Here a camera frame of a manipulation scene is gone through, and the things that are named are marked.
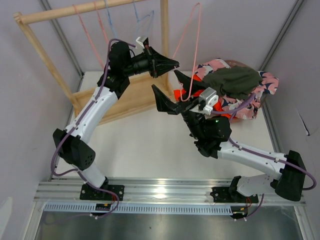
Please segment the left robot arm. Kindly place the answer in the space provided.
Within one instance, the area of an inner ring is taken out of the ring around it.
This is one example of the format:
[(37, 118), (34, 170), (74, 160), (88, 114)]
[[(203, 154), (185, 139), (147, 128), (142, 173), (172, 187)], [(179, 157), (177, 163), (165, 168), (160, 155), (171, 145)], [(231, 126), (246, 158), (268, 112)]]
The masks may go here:
[(95, 151), (88, 145), (90, 138), (107, 111), (121, 98), (130, 85), (130, 77), (149, 73), (152, 78), (160, 77), (179, 62), (161, 55), (149, 46), (148, 40), (139, 43), (142, 53), (131, 55), (133, 44), (117, 38), (108, 43), (106, 64), (97, 87), (79, 115), (65, 129), (56, 129), (53, 140), (59, 156), (77, 172), (91, 187), (97, 200), (108, 196), (107, 178), (95, 164)]

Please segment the dark olive shorts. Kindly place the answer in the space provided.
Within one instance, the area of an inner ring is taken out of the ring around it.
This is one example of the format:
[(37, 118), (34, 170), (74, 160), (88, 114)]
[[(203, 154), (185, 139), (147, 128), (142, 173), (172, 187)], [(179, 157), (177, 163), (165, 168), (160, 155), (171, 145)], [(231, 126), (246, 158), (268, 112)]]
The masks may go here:
[(246, 100), (260, 84), (262, 77), (250, 67), (234, 66), (208, 73), (202, 81), (214, 89), (219, 97)]

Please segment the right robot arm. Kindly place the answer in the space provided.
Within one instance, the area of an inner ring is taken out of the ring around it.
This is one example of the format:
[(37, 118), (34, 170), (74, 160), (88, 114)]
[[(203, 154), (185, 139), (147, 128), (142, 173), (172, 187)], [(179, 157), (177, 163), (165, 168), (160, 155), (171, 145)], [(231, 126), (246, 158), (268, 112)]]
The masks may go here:
[(152, 85), (156, 108), (169, 115), (181, 115), (195, 146), (204, 157), (225, 159), (260, 171), (256, 176), (235, 176), (228, 188), (234, 202), (255, 194), (276, 193), (279, 197), (301, 200), (306, 168), (298, 152), (288, 154), (264, 151), (231, 139), (230, 120), (221, 115), (209, 117), (218, 102), (217, 92), (207, 83), (192, 81), (179, 70), (175, 75), (187, 90), (200, 91), (188, 101), (172, 102), (157, 86)]

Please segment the blue wire hanger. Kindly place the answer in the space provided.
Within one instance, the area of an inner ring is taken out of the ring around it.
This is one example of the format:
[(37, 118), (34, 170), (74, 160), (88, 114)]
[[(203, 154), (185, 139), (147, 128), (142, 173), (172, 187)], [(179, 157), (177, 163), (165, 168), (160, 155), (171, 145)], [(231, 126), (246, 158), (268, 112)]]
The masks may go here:
[(109, 24), (109, 27), (112, 31), (112, 34), (114, 36), (114, 38), (118, 38), (118, 35), (117, 35), (117, 31), (114, 27), (114, 24), (113, 24), (113, 21), (112, 21), (112, 17), (111, 17), (111, 14), (110, 14), (110, 10), (109, 10), (109, 7), (108, 7), (108, 3), (107, 3), (107, 0), (104, 0), (104, 4), (105, 4), (105, 11), (106, 11), (106, 16), (107, 16), (107, 19), (108, 19), (108, 24)]
[(150, 29), (154, 22), (155, 11), (152, 9), (145, 15), (139, 15), (136, 1), (133, 1), (134, 15), (136, 20), (136, 28), (134, 32), (134, 40), (140, 36), (148, 37), (150, 35)]

